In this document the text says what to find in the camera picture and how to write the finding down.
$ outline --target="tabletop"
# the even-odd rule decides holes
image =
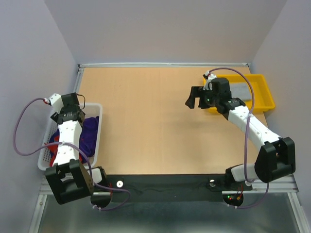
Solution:
[[[107,174],[211,174],[242,164],[244,133],[220,114],[185,105],[212,68],[85,68],[77,92],[103,106],[97,165]],[[263,113],[256,117],[266,125]],[[258,151],[248,145],[253,163]]]

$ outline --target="yellow plastic container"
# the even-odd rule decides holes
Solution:
[[[245,83],[246,81],[238,74],[217,74],[217,77],[224,77],[229,80],[230,83]],[[254,94],[255,94],[255,106],[254,113],[266,112],[270,109],[274,109],[276,104],[273,101],[271,92],[264,75],[262,74],[245,74],[245,77],[250,81]],[[248,108],[251,108],[252,101],[245,101]],[[217,113],[216,108],[209,108],[210,113]]]

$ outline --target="gray wall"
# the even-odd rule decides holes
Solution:
[[[38,154],[13,151],[12,131],[22,108],[36,97],[73,88],[76,62],[43,0],[0,2],[0,232],[28,232],[42,172]],[[35,104],[18,131],[18,147],[42,144],[50,108]]]
[[[269,127],[296,145],[295,178],[311,222],[311,1],[288,0],[251,69],[266,76],[276,102]]]
[[[45,0],[78,63],[251,62],[286,0]]]

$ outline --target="white knob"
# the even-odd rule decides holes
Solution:
[[[117,187],[118,188],[122,188],[123,187],[123,182],[122,181],[118,181],[117,182]]]

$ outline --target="laundry basket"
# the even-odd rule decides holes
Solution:
[[[102,118],[103,118],[103,107],[99,103],[86,103],[83,112],[86,114],[85,118],[99,116],[95,154],[91,158],[89,158],[91,166],[94,167],[97,162],[98,156],[98,147],[100,142]],[[58,128],[57,124],[52,119],[50,119],[48,122],[47,130],[43,138],[43,145],[49,142],[51,136],[56,132],[57,128]],[[38,168],[40,170],[45,171],[45,169],[50,167],[50,160],[51,160],[50,150],[48,148],[42,149],[39,155]]]

